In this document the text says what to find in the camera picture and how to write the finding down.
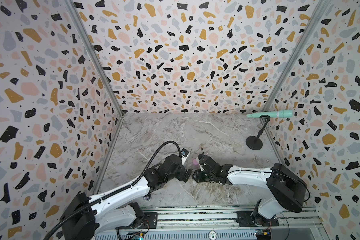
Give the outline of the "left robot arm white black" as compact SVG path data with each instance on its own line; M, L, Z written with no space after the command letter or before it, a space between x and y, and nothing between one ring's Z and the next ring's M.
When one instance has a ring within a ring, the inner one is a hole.
M73 198L60 220L66 240L90 240L96 234L118 227L137 228L145 216L136 199L162 189L172 179L187 182L192 169L184 163L189 152L182 149L179 156L170 155L161 164L148 168L137 178L105 193Z

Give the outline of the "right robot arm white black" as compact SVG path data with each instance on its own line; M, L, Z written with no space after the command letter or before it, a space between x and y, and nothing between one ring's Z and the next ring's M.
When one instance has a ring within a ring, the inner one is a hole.
M264 222L284 211L300 213L303 210L307 184L282 164L262 169L220 165L204 153L198 155L198 164L200 169L192 175L197 183L249 185L269 192L268 199L256 203L251 213L253 220Z

